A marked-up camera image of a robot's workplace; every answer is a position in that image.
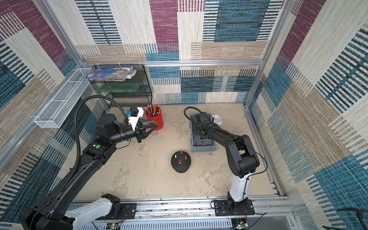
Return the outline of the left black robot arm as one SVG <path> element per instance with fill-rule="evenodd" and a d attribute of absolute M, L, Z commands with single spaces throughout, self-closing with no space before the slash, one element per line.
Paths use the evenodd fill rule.
<path fill-rule="evenodd" d="M 117 121 L 114 114 L 102 115 L 97 124 L 97 138 L 83 151 L 77 152 L 74 167 L 44 199 L 33 208 L 25 207 L 19 214 L 26 230 L 77 230 L 101 217 L 117 218 L 121 214 L 120 199 L 106 194 L 81 208 L 68 210 L 70 204 L 89 179 L 110 159 L 123 141 L 141 142 L 158 126 L 144 120 L 143 111 L 127 117 L 127 123 Z"/>

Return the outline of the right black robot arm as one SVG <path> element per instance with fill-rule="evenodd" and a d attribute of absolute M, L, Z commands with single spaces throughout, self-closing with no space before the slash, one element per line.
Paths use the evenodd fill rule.
<path fill-rule="evenodd" d="M 195 131 L 207 139 L 220 144 L 226 150 L 229 168 L 233 173 L 233 181 L 228 192 L 229 207 L 237 209 L 245 206 L 248 199 L 249 180 L 260 165 L 259 158 L 247 135 L 235 135 L 214 123 L 214 118 L 201 112 L 192 116 L 197 125 Z"/>

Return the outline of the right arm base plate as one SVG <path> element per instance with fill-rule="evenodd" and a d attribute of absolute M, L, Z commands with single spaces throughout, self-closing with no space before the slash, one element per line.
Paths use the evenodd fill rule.
<path fill-rule="evenodd" d="M 235 203 L 230 200 L 213 200 L 210 206 L 215 210 L 216 216 L 255 215 L 253 201 L 248 198 Z"/>

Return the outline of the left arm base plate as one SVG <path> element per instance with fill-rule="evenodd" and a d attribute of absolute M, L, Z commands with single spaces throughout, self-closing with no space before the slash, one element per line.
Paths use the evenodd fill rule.
<path fill-rule="evenodd" d="M 120 210 L 114 216 L 114 214 L 108 214 L 105 217 L 100 217 L 96 220 L 122 220 L 122 219 L 134 219 L 136 215 L 137 203 L 121 203 Z"/>

